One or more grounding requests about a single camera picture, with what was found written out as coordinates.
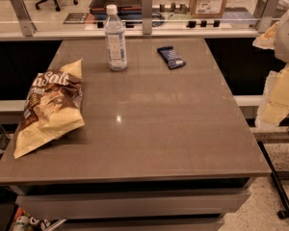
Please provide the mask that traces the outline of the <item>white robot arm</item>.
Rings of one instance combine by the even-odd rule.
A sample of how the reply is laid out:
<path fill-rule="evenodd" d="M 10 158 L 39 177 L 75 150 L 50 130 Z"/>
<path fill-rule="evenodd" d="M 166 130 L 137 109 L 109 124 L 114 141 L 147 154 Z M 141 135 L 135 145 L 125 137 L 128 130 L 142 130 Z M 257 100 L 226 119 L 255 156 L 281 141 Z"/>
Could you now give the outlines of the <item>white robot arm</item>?
<path fill-rule="evenodd" d="M 275 57 L 285 63 L 280 72 L 269 72 L 257 110 L 256 127 L 272 130 L 289 115 L 289 10 L 252 45 L 274 50 Z"/>

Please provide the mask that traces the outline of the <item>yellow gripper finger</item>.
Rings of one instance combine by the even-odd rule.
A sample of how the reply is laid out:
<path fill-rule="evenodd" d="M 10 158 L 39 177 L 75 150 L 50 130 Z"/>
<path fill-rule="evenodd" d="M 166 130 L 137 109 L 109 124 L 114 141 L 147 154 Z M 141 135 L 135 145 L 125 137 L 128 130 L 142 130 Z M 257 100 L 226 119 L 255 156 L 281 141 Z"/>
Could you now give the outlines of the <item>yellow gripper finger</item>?
<path fill-rule="evenodd" d="M 279 32 L 277 22 L 252 43 L 260 49 L 274 50 L 276 58 L 285 62 L 280 72 L 271 70 L 265 81 L 255 120 L 255 126 L 263 130 L 277 127 L 289 115 L 289 46 L 281 44 Z"/>

